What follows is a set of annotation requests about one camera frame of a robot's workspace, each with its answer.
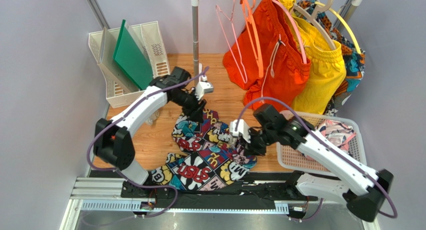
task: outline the wooden floor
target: wooden floor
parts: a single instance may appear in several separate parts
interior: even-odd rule
[[[217,111],[222,122],[230,123],[238,118],[243,109],[245,91],[232,83],[226,69],[222,65],[223,54],[201,54],[200,63],[210,66],[207,72],[208,81],[214,86],[214,92],[204,96],[207,108]],[[192,54],[169,54],[170,70],[179,66],[193,74]],[[107,118],[122,112],[126,107],[109,109]],[[165,164],[167,153],[181,153],[179,147],[172,139],[172,130],[181,112],[181,107],[169,102],[160,109],[160,116],[152,126],[142,125],[133,137],[136,150],[136,160],[147,170],[153,170]],[[253,110],[245,112],[243,118],[249,126],[259,126],[253,117]],[[100,159],[95,159],[96,166],[109,167]],[[257,165],[252,169],[257,172],[291,172],[280,166],[277,160],[276,145],[268,147],[266,156],[258,157]]]

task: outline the green board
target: green board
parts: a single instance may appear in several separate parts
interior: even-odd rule
[[[133,39],[129,31],[133,29],[123,20],[112,58],[139,89],[145,90],[153,79],[153,69],[137,45],[138,39]]]

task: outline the beige plastic basket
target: beige plastic basket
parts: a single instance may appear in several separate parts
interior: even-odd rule
[[[152,66],[153,77],[170,74],[169,60],[164,47],[158,21],[130,26],[136,32],[137,37],[145,49],[144,55],[149,58]],[[120,28],[110,29],[114,38],[118,38]],[[102,41],[102,31],[89,33],[88,45],[95,59],[98,58]],[[106,82],[106,100],[113,108],[119,108],[132,104],[144,91],[125,92],[115,83],[107,72],[102,71]]]
[[[293,117],[293,114],[288,110],[282,111],[281,114],[283,114],[287,119]],[[297,114],[308,122],[310,122],[315,127],[318,126],[324,120],[339,121],[341,123],[344,123],[345,125],[351,126],[356,132],[356,136],[349,142],[349,153],[355,160],[359,161],[364,165],[367,165],[363,138],[360,133],[360,128],[354,121],[341,117],[325,116],[306,112],[297,112]],[[289,146],[281,146],[279,143],[277,143],[276,151],[278,153],[278,162],[284,168],[303,171],[312,174],[321,174],[333,177],[335,176],[317,161],[307,159],[305,156],[302,155],[301,152],[294,150]]]

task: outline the beige hanger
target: beige hanger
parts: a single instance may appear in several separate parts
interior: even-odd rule
[[[317,15],[319,12],[325,12],[327,11],[333,4],[333,0],[327,0],[327,3],[324,6],[321,6],[319,4],[316,5],[316,7],[313,9],[312,15],[310,15],[305,9],[303,9],[301,6],[294,4],[293,9],[297,10],[300,14],[302,14],[318,31],[321,33],[321,35],[324,37],[325,41],[327,42],[328,46],[331,50],[336,50],[336,45],[333,42],[332,38],[328,35],[326,30],[316,21]]]

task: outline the orange shorts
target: orange shorts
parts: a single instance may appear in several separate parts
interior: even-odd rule
[[[303,63],[302,55],[297,48],[290,27],[285,21],[286,17],[283,10],[276,6],[272,0],[262,0],[253,13],[263,58],[264,78],[266,77],[266,70],[270,64],[274,47],[280,37],[285,44],[280,44],[278,47],[273,63],[275,74],[274,77],[269,76],[266,78],[263,96],[279,99],[291,106],[293,99],[305,88],[309,78],[311,61],[308,59],[306,64]],[[243,101],[244,105],[246,105],[251,100],[261,97],[264,79],[259,78],[259,69],[250,43],[249,32],[244,29],[237,41],[241,50],[242,62],[247,72],[247,83],[243,82],[230,51],[223,56],[223,65],[231,82],[244,90],[248,90]],[[231,49],[236,61],[239,63],[240,55],[236,44]],[[279,111],[285,109],[279,103],[268,100],[265,102],[272,104]],[[261,105],[261,102],[257,102],[250,108],[257,109]]]

